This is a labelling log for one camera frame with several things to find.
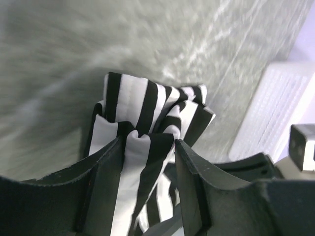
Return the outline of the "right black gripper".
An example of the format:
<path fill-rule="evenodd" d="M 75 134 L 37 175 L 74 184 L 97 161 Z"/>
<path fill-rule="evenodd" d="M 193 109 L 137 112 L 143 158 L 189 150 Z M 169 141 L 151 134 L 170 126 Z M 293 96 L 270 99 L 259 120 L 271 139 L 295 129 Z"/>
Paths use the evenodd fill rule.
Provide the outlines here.
<path fill-rule="evenodd" d="M 216 163 L 214 165 L 248 182 L 258 179 L 284 178 L 280 170 L 271 161 L 270 156 L 262 152 L 239 161 Z"/>

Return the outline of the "black white striped tank top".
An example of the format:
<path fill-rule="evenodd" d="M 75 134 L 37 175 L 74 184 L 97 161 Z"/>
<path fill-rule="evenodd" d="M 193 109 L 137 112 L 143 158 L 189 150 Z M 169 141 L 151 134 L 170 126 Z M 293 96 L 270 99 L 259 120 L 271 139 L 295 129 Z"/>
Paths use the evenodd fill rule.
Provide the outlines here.
<path fill-rule="evenodd" d="M 173 217 L 179 191 L 165 170 L 175 163 L 175 141 L 193 146 L 214 119 L 206 97 L 203 84 L 176 88 L 127 74 L 106 74 L 86 154 L 118 136 L 124 139 L 111 235 L 140 236 Z"/>

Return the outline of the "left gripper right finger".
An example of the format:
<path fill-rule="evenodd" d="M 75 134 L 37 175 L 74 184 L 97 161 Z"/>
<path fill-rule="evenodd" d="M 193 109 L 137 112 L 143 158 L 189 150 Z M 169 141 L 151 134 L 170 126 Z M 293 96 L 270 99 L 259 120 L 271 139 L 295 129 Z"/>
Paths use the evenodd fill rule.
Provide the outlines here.
<path fill-rule="evenodd" d="M 178 189 L 187 236 L 312 236 L 315 183 L 247 182 L 175 143 Z"/>

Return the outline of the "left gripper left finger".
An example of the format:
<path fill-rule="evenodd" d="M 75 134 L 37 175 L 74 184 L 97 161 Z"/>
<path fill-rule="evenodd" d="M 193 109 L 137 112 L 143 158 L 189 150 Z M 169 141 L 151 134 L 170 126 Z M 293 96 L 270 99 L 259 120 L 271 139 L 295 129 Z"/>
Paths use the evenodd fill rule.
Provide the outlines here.
<path fill-rule="evenodd" d="M 123 142 L 116 138 L 42 179 L 1 177 L 1 235 L 110 235 L 122 165 Z"/>

